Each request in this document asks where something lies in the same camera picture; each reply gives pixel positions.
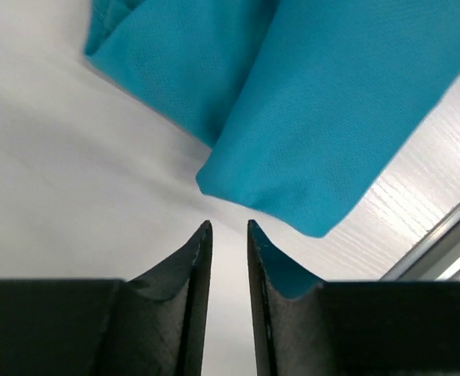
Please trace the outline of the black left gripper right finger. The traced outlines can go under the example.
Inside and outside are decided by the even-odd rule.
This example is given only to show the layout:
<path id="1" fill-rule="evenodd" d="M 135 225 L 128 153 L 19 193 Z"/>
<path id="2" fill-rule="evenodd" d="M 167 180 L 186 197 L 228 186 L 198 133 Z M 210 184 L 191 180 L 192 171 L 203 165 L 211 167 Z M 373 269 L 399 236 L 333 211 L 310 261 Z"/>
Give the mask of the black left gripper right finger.
<path id="1" fill-rule="evenodd" d="M 460 375 L 459 282 L 328 282 L 248 223 L 260 375 Z"/>

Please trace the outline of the teal t shirt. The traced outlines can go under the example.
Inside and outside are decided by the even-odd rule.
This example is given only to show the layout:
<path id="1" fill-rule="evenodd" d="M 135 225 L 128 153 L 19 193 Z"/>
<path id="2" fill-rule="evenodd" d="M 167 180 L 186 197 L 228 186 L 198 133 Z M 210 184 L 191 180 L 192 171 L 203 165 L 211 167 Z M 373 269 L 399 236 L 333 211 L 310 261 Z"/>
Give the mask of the teal t shirt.
<path id="1" fill-rule="evenodd" d="M 322 237 L 460 75 L 460 1 L 94 1 L 84 53 L 210 147 L 202 193 Z"/>

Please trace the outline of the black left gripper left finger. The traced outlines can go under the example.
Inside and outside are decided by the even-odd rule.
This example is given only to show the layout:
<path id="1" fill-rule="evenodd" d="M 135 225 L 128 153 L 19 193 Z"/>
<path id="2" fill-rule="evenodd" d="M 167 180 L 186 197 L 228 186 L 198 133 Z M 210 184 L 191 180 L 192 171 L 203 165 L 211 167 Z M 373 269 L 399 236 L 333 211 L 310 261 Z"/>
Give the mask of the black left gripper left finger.
<path id="1" fill-rule="evenodd" d="M 212 226 L 129 280 L 0 279 L 0 375 L 199 375 Z"/>

